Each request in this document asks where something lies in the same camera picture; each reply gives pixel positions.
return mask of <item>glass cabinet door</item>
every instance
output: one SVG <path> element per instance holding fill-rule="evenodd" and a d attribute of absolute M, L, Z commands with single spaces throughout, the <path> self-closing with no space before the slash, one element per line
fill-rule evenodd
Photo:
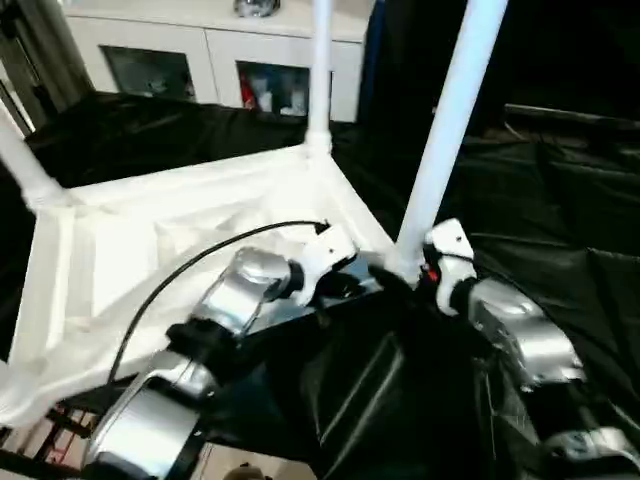
<path fill-rule="evenodd" d="M 236 62 L 242 106 L 261 112 L 305 116 L 309 111 L 309 69 Z"/>
<path fill-rule="evenodd" d="M 195 101 L 187 56 L 101 45 L 118 91 L 145 97 Z"/>

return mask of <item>white pole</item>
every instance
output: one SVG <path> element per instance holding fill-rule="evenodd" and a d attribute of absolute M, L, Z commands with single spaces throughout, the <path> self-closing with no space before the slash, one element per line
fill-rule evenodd
<path fill-rule="evenodd" d="M 64 189 L 47 175 L 4 113 L 0 113 L 0 160 L 20 186 L 31 210 L 64 197 Z"/>
<path fill-rule="evenodd" d="M 433 227 L 482 85 L 508 0 L 468 0 L 396 247 L 387 266 L 415 283 L 422 245 Z"/>
<path fill-rule="evenodd" d="M 329 92 L 331 82 L 331 14 L 333 0 L 313 2 L 313 64 L 309 87 L 309 128 L 306 142 L 312 153 L 331 151 Z"/>

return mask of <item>white cabinet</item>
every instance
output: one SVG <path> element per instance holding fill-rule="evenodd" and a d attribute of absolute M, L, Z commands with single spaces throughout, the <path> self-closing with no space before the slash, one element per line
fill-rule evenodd
<path fill-rule="evenodd" d="M 68 23 L 96 90 L 218 102 L 201 28 L 102 18 Z"/>
<path fill-rule="evenodd" d="M 258 104 L 260 97 L 266 96 L 271 111 L 289 113 L 291 110 L 283 109 L 292 109 L 293 114 L 307 113 L 311 40 L 209 30 L 207 41 L 221 103 L 241 107 L 246 104 L 247 95 Z M 333 42 L 332 119 L 356 118 L 361 70 L 362 45 Z"/>
<path fill-rule="evenodd" d="M 336 0 L 331 118 L 354 121 L 374 0 Z M 64 11 L 99 91 L 308 111 L 312 0 L 239 18 L 233 0 L 67 0 Z"/>

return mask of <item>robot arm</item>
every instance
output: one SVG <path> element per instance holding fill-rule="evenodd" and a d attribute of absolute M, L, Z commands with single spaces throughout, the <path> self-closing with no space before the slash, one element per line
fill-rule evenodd
<path fill-rule="evenodd" d="M 189 478 L 204 444 L 201 402 L 230 379 L 228 362 L 262 306 L 307 305 L 320 278 L 352 260 L 344 230 L 331 227 L 295 258 L 240 249 L 186 323 L 169 328 L 158 352 L 102 419 L 85 454 L 87 478 Z"/>
<path fill-rule="evenodd" d="M 491 278 L 478 280 L 473 250 L 457 220 L 436 226 L 425 257 L 435 267 L 442 313 L 467 317 L 501 353 L 508 376 L 536 430 L 545 456 L 563 477 L 640 478 L 640 456 L 612 425 L 571 340 L 530 298 Z M 592 472 L 605 472 L 596 477 Z"/>

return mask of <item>black plastic sheet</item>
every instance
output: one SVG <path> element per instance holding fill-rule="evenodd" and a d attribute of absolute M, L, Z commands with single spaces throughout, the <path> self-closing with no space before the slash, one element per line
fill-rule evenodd
<path fill-rule="evenodd" d="M 96 95 L 29 144 L 73 187 L 295 145 L 304 130 L 299 119 Z M 423 141 L 332 130 L 334 158 L 395 235 Z M 622 154 L 468 142 L 441 211 L 462 221 L 480 263 L 516 280 L 566 328 L 589 373 L 636 418 L 638 165 Z M 6 356 L 33 218 L 6 174 L 0 199 L 11 221 L 0 240 Z M 310 317 L 276 332 L 265 362 L 214 399 L 210 438 L 303 459 L 321 478 L 492 478 L 491 417 L 473 342 L 428 302 L 412 302 L 391 289 L 331 309 L 328 326 Z M 109 398 L 96 391 L 76 401 L 101 411 Z"/>

